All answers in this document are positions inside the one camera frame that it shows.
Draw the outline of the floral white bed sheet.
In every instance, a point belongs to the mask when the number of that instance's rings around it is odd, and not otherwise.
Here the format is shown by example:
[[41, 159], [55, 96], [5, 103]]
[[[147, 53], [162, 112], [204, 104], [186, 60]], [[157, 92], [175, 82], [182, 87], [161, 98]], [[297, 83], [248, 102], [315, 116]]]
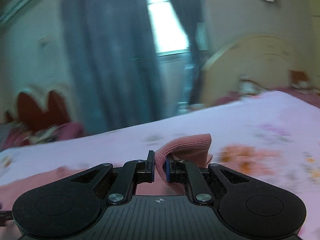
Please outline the floral white bed sheet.
[[210, 134], [212, 162], [298, 195], [306, 205], [302, 239], [319, 239], [319, 109], [272, 91], [222, 106], [80, 139], [1, 153], [1, 205], [25, 191], [100, 163], [121, 166], [185, 136]]

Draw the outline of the window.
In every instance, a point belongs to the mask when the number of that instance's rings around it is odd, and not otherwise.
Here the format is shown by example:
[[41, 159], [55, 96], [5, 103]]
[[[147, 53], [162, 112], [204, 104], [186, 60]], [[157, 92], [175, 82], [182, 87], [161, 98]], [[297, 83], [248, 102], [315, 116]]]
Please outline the window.
[[170, 0], [146, 0], [158, 55], [186, 53], [189, 47], [184, 32]]

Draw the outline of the red heart-shaped headboard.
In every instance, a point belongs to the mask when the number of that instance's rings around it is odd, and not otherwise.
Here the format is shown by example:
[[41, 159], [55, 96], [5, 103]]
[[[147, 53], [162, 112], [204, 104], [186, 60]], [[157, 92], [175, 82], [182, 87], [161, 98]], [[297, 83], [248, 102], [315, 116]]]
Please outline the red heart-shaped headboard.
[[56, 89], [44, 94], [31, 88], [24, 89], [17, 94], [14, 106], [16, 114], [6, 110], [4, 121], [23, 124], [33, 133], [72, 121], [66, 97]]

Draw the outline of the pile of bedding clothes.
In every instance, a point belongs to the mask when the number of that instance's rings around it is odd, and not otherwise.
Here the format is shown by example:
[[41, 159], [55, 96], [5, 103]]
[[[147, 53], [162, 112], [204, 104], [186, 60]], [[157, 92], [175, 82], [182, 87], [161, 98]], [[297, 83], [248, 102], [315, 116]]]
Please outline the pile of bedding clothes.
[[22, 123], [1, 124], [1, 151], [14, 147], [71, 140], [83, 136], [83, 126], [75, 122], [69, 122], [61, 126], [50, 126], [38, 132], [28, 130]]

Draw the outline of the teal blue curtain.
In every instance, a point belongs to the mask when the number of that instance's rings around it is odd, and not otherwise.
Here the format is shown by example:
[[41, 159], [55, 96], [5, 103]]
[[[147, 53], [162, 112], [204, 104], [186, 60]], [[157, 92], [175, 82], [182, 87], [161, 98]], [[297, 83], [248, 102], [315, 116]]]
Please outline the teal blue curtain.
[[146, 0], [61, 0], [69, 65], [89, 134], [164, 118]]

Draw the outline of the wall air conditioner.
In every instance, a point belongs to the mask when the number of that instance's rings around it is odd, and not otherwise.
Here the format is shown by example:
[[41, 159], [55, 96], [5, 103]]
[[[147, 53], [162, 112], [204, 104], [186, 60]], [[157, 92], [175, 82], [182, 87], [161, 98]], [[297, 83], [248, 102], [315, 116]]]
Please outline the wall air conditioner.
[[1, 25], [8, 24], [23, 9], [38, 1], [39, 0], [17, 0], [1, 13]]

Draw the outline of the cream arched headboard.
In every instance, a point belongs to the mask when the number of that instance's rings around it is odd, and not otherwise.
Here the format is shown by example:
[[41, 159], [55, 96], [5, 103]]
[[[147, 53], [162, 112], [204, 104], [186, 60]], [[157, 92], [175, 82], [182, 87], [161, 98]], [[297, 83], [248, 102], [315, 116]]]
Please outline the cream arched headboard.
[[202, 67], [200, 103], [215, 100], [239, 88], [246, 77], [266, 88], [288, 86], [289, 72], [302, 65], [293, 45], [266, 34], [242, 37], [219, 49]]

